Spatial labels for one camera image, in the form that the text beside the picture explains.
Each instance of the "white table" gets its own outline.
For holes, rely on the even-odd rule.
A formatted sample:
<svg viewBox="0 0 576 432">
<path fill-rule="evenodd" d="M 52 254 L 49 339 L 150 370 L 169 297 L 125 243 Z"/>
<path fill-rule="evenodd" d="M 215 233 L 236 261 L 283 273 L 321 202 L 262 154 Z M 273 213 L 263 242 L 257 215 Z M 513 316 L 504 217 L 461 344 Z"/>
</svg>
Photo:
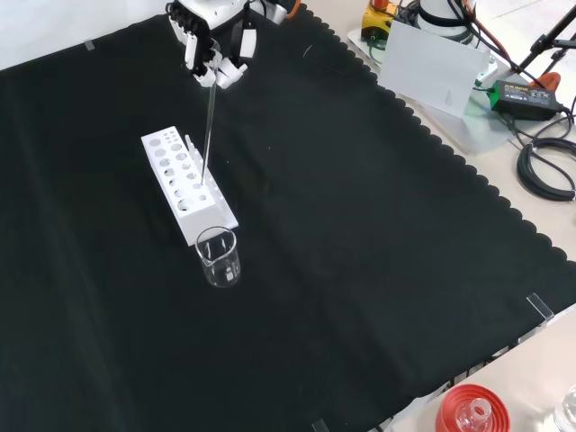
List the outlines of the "white table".
<svg viewBox="0 0 576 432">
<path fill-rule="evenodd" d="M 342 41 L 348 43 L 347 34 L 360 26 L 367 0 L 305 0 L 305 3 Z M 348 43 L 348 46 L 371 66 L 370 60 L 354 44 Z M 419 105 L 410 100 L 406 102 L 432 133 L 450 145 L 455 154 L 463 156 L 479 174 L 487 177 L 491 185 L 498 187 L 500 194 L 510 200 L 512 207 L 520 210 L 524 219 L 534 223 L 538 232 L 548 236 L 554 246 L 563 249 L 568 259 L 576 261 L 576 203 L 548 202 L 527 192 L 516 179 L 517 144 L 506 143 L 479 156 L 465 155 L 461 151 L 463 143 L 451 139 L 438 124 L 425 115 Z M 576 140 L 576 131 L 569 138 Z M 550 156 L 549 159 L 576 178 L 576 164 L 573 160 L 558 155 Z M 539 166 L 540 163 L 535 162 L 536 169 Z M 551 182 L 551 185 L 567 187 L 565 181 L 547 167 L 538 169 L 538 173 L 545 181 Z"/>
<path fill-rule="evenodd" d="M 554 431 L 551 414 L 576 384 L 576 310 L 462 383 L 491 389 L 508 408 L 512 432 Z M 393 432 L 434 432 L 446 394 L 393 425 Z"/>
</svg>

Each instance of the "black tablecloth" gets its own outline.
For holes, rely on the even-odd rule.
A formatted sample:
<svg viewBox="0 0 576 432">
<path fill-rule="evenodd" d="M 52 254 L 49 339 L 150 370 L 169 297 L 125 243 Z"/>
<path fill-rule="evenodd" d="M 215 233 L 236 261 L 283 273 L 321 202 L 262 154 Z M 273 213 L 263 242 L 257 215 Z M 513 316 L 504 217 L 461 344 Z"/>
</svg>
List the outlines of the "black tablecloth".
<svg viewBox="0 0 576 432">
<path fill-rule="evenodd" d="M 365 431 L 534 327 L 528 294 L 576 300 L 565 254 L 320 20 L 260 25 L 217 96 L 230 290 L 140 143 L 203 141 L 166 17 L 0 73 L 2 430 Z"/>
</svg>

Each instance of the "red cap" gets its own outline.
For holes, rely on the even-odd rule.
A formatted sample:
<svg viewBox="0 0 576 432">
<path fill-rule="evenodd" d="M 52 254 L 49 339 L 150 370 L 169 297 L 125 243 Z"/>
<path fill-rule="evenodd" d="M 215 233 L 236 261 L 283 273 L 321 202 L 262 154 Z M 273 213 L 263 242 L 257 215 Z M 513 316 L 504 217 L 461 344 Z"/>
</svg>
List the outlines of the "red cap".
<svg viewBox="0 0 576 432">
<path fill-rule="evenodd" d="M 492 391 L 475 384 L 457 385 L 449 391 L 436 415 L 436 432 L 458 432 L 456 411 L 464 402 L 483 398 L 492 406 L 492 424 L 488 432 L 510 432 L 510 415 L 502 400 Z"/>
<path fill-rule="evenodd" d="M 376 10 L 385 11 L 388 7 L 388 0 L 372 0 L 372 6 Z"/>
</svg>

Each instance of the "orange cable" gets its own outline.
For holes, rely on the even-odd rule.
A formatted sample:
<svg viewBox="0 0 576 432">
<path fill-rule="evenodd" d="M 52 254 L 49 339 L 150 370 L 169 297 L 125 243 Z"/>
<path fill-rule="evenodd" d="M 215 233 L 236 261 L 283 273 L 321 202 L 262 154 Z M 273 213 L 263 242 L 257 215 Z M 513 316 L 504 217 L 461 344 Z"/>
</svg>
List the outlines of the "orange cable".
<svg viewBox="0 0 576 432">
<path fill-rule="evenodd" d="M 494 42 L 494 45 L 496 45 L 498 47 L 498 49 L 500 51 L 502 51 L 502 54 L 504 54 L 507 59 L 510 59 L 510 55 L 508 54 L 508 52 L 504 48 L 504 45 L 502 45 L 502 43 L 498 39 L 496 39 L 496 37 L 492 33 L 490 33 L 486 27 L 484 27 L 484 24 L 482 24 L 480 21 L 478 21 L 478 18 L 476 18 L 476 15 L 474 15 L 474 10 L 470 7 L 468 0 L 462 0 L 462 2 L 464 4 L 464 6 L 466 7 L 466 9 L 468 10 L 468 14 L 470 14 L 471 16 L 474 17 L 474 21 L 473 21 L 474 24 L 476 24 L 478 27 L 480 27 L 480 30 L 482 30 L 484 32 L 484 34 L 486 36 L 488 36 L 488 39 L 490 39 L 492 42 Z"/>
<path fill-rule="evenodd" d="M 290 13 L 288 13 L 288 15 L 286 15 L 286 18 L 290 19 L 296 15 L 296 13 L 298 12 L 298 8 L 300 7 L 300 1 L 301 0 L 296 0 L 296 4 L 294 5 L 294 8 L 292 9 L 292 11 Z"/>
</svg>

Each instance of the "clear tape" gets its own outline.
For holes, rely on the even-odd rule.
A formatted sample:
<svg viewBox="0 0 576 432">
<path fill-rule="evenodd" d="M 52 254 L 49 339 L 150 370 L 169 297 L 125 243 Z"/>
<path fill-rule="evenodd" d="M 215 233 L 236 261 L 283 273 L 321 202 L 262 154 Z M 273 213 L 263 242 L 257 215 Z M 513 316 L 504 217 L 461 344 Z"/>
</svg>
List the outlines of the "clear tape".
<svg viewBox="0 0 576 432">
<path fill-rule="evenodd" d="M 312 423 L 312 428 L 315 432 L 330 432 L 323 418 Z"/>
<path fill-rule="evenodd" d="M 528 295 L 526 300 L 528 300 L 530 304 L 534 306 L 534 309 L 536 309 L 542 318 L 544 318 L 544 323 L 554 318 L 554 312 L 552 312 L 552 310 L 546 306 L 546 303 L 544 303 L 535 292 L 532 292 L 530 295 Z"/>
</svg>

